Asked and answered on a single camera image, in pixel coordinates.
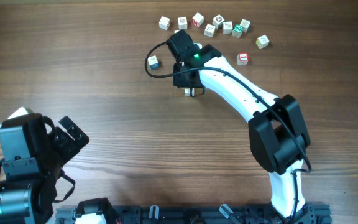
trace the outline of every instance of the wood grain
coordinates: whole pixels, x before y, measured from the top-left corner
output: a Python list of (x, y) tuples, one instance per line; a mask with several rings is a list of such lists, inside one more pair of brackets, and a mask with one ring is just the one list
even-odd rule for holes
[[(249, 149), (246, 122), (211, 91), (183, 97), (172, 79), (149, 78), (144, 57), (177, 29), (213, 44), (261, 88), (300, 102), (312, 145), (308, 201), (335, 223), (358, 223), (358, 1), (164, 1), (0, 6), (0, 122), (20, 106), (65, 115), (91, 138), (64, 170), (77, 181), (63, 204), (108, 197), (115, 205), (268, 203), (269, 177)], [(251, 21), (240, 39), (203, 35), (216, 14)], [(160, 16), (174, 23), (158, 28)], [(271, 43), (259, 50), (256, 38)], [(238, 67), (236, 54), (248, 52)], [(155, 51), (156, 74), (173, 59)], [(62, 195), (70, 186), (58, 181)]]

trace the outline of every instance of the white cube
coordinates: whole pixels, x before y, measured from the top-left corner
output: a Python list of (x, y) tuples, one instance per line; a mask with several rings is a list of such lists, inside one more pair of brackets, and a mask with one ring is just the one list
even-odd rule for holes
[(214, 17), (214, 19), (212, 20), (212, 24), (214, 24), (214, 26), (219, 29), (221, 28), (222, 24), (224, 22), (224, 19), (221, 15), (217, 15)]
[(240, 26), (239, 24), (236, 24), (233, 28), (233, 32), (231, 33), (231, 35), (233, 37), (240, 38), (241, 34), (242, 34), (242, 30), (244, 30), (244, 28), (242, 26)]
[(231, 34), (233, 31), (233, 23), (232, 22), (224, 22), (223, 23), (223, 34)]
[(237, 64), (238, 65), (246, 65), (248, 63), (248, 54), (247, 53), (239, 53), (237, 55)]
[(249, 22), (248, 20), (241, 20), (240, 26), (242, 26), (244, 28), (243, 32), (246, 33), (248, 31), (249, 26), (251, 25), (251, 22)]
[[(185, 96), (190, 97), (190, 88), (184, 88), (185, 89)], [(195, 96), (194, 88), (191, 89), (191, 96)]]
[(193, 16), (193, 25), (196, 27), (200, 27), (202, 25), (202, 23), (204, 22), (204, 16), (202, 16), (200, 13), (196, 13)]
[(167, 30), (169, 25), (170, 25), (169, 18), (166, 18), (166, 17), (162, 16), (161, 19), (160, 19), (160, 24), (159, 25), (160, 25), (161, 29)]
[(211, 24), (207, 24), (205, 27), (204, 35), (207, 37), (212, 37), (215, 33), (216, 27)]
[(178, 26), (179, 26), (179, 29), (187, 29), (187, 18), (179, 17), (178, 18)]
[(268, 44), (269, 44), (269, 39), (267, 38), (266, 35), (263, 35), (262, 37), (258, 37), (258, 39), (256, 40), (256, 45), (258, 45), (259, 49), (268, 46)]
[(147, 59), (147, 62), (149, 63), (150, 69), (154, 70), (154, 69), (158, 69), (159, 68), (159, 64), (158, 64), (158, 60), (157, 60), (157, 56), (151, 56)]

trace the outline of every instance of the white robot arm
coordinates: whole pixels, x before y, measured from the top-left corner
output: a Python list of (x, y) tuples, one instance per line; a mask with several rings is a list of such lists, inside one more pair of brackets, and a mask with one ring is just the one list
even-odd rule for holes
[[(268, 93), (257, 87), (255, 84), (242, 76), (229, 64), (229, 62), (227, 62), (226, 58), (223, 56), (212, 58), (210, 61), (206, 62), (204, 66), (219, 68), (236, 76), (254, 92), (258, 93), (265, 100), (265, 102), (269, 104), (269, 106), (273, 106), (275, 104), (274, 99), (278, 98), (276, 95)], [(224, 98), (242, 115), (247, 122), (254, 117), (255, 112), (258, 111), (261, 113), (267, 109), (261, 102), (258, 102), (258, 100), (252, 96), (248, 90), (246, 90), (238, 82), (234, 81), (231, 77), (212, 70), (200, 70), (199, 75), (202, 84), (206, 88), (214, 91), (219, 96)], [(292, 214), (295, 203), (295, 185), (294, 178), (291, 176), (291, 173), (295, 169), (300, 169), (302, 163), (303, 161), (296, 161), (288, 167), (286, 172), (282, 175), (277, 172), (269, 173), (273, 192), (272, 205), (283, 217), (289, 217)], [(298, 211), (305, 204), (305, 199), (302, 196), (300, 175), (297, 175), (296, 179), (298, 182)]]

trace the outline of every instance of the black plastic cover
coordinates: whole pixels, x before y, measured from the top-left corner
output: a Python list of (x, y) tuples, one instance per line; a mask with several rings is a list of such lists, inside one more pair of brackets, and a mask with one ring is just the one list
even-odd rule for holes
[(50, 149), (45, 123), (39, 113), (2, 122), (0, 142), (6, 161), (39, 157)]
[[(282, 117), (302, 150), (305, 150), (310, 145), (310, 137), (297, 100), (286, 95), (277, 99), (272, 109)], [(301, 159), (301, 154), (282, 124), (274, 129), (272, 121), (268, 110), (255, 114), (249, 121), (250, 148), (256, 161), (267, 172), (281, 175), (288, 166)]]
[(186, 63), (199, 51), (198, 46), (194, 45), (191, 37), (184, 30), (179, 30), (176, 34), (173, 34), (166, 41), (166, 44), (177, 63)]

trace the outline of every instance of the black mounting rail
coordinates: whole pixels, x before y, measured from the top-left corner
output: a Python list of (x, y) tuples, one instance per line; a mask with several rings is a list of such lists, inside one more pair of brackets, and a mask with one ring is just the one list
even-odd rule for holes
[[(75, 224), (87, 213), (104, 214), (107, 224), (285, 224), (275, 209), (267, 205), (237, 207), (111, 206), (106, 198), (80, 202), (77, 207), (57, 209), (55, 224)], [(329, 205), (307, 203), (295, 224), (331, 224)]]

